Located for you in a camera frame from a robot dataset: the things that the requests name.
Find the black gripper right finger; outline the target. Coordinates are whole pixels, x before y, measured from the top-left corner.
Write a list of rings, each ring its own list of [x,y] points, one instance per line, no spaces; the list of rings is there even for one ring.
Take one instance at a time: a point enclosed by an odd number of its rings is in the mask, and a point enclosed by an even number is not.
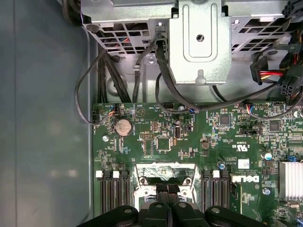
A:
[[[168,204],[174,227],[264,227],[265,224],[220,206],[211,206],[202,213],[194,205],[181,202],[176,184],[167,185]]]

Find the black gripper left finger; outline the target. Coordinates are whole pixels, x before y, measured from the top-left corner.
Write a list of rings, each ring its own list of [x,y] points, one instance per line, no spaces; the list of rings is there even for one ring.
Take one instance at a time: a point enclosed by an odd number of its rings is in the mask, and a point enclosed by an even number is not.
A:
[[[156,185],[154,202],[145,203],[138,210],[123,205],[80,224],[80,227],[167,227],[169,225],[169,187]]]

